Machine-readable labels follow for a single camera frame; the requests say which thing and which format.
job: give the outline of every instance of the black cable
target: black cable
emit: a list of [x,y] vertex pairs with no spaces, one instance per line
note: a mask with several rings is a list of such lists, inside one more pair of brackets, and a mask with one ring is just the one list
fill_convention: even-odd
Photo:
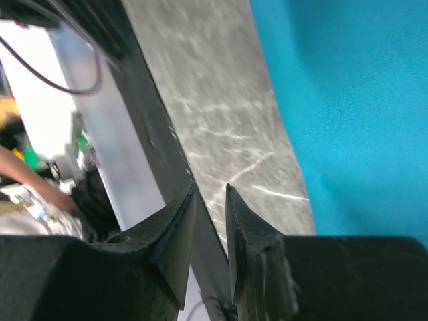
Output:
[[195,315],[196,311],[206,302],[206,301],[216,301],[218,303],[221,304],[220,300],[213,298],[213,297],[209,297],[209,298],[203,298],[202,300],[200,300],[198,303],[196,303],[192,310],[190,310],[189,315],[187,316],[186,321],[191,321],[193,316]]
[[75,90],[75,89],[69,89],[69,88],[62,87],[62,86],[54,83],[53,81],[47,79],[45,76],[43,76],[41,73],[39,73],[36,69],[31,67],[1,36],[0,36],[0,44],[3,45],[3,47],[6,48],[6,50],[8,52],[10,52],[11,55],[13,57],[15,57],[15,59],[17,61],[19,61],[19,63],[22,66],[27,68],[28,71],[30,71],[34,76],[39,78],[45,84],[51,86],[52,88],[55,88],[56,90],[59,90],[61,92],[66,92],[67,94],[71,94],[71,95],[75,95],[75,96],[87,96],[87,95],[95,94],[101,87],[102,72],[101,72],[100,56],[98,55],[98,53],[95,50],[94,50],[94,60],[95,60],[95,68],[96,68],[96,71],[95,71],[96,72],[96,78],[95,78],[94,85],[92,85],[88,89]]
[[46,9],[43,5],[40,5],[33,0],[16,0],[16,1],[18,1],[23,5],[28,6],[29,8],[38,12],[40,15],[44,15],[45,17],[47,17],[48,19],[51,19],[52,21],[61,21],[61,17],[59,15],[55,14],[53,11]]
[[216,301],[220,305],[221,311],[224,314],[223,316],[226,318],[225,321],[237,320],[237,312],[235,311],[235,309],[227,308],[219,299],[214,298],[213,296],[209,296],[208,298],[203,298],[193,306],[192,310],[190,310],[189,315],[187,316],[186,321],[192,321],[192,318],[195,316],[196,311],[207,301]]

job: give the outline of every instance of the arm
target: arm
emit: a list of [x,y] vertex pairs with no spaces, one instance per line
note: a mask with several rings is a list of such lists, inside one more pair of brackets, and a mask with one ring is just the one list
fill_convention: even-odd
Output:
[[0,175],[33,187],[47,202],[68,213],[74,210],[72,198],[50,185],[12,152],[0,146]]

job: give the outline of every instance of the black plastic part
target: black plastic part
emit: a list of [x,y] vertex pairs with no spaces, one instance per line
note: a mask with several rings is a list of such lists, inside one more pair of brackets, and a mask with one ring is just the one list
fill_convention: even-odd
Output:
[[13,20],[22,25],[35,25],[46,29],[57,28],[60,20],[54,15],[46,15],[35,9],[41,7],[44,11],[50,12],[51,9],[46,0],[0,0],[0,19]]
[[428,254],[405,237],[292,237],[227,186],[240,320],[428,320]]
[[[105,243],[0,237],[1,319],[176,320],[185,299],[195,201],[188,187]],[[172,262],[174,268],[165,268]]]
[[25,134],[25,127],[22,120],[8,122],[4,128],[0,129],[0,145],[8,150],[19,148],[16,136]]

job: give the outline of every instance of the green object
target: green object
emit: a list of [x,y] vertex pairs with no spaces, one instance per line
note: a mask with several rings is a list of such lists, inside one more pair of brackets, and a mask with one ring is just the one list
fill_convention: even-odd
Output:
[[89,142],[86,138],[79,138],[77,139],[79,149],[84,152],[89,148]]
[[22,152],[22,157],[24,158],[24,162],[32,169],[36,169],[39,166],[39,157],[34,150],[26,148]]

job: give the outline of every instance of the white surface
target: white surface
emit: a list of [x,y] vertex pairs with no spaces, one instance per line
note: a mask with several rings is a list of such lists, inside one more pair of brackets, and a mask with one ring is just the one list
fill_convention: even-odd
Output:
[[13,196],[21,194],[24,191],[24,188],[20,184],[9,185],[7,187],[2,187],[0,189],[3,193]]
[[187,320],[190,311],[202,300],[200,292],[201,289],[199,289],[195,274],[193,273],[192,268],[190,268],[189,279],[187,281],[185,309],[184,311],[179,311],[177,321],[210,321],[205,305],[199,306],[193,314],[193,317],[190,320]]
[[[12,22],[0,21],[0,34],[38,72],[67,86],[44,29],[22,29]],[[70,113],[76,109],[72,97],[36,78],[1,45],[0,60],[36,153],[44,158],[64,154],[64,145],[70,141]]]
[[[94,53],[71,29],[50,35],[68,86],[89,88],[96,79]],[[164,207],[162,195],[116,83],[101,57],[102,86],[90,96],[74,96],[98,168],[121,229]]]

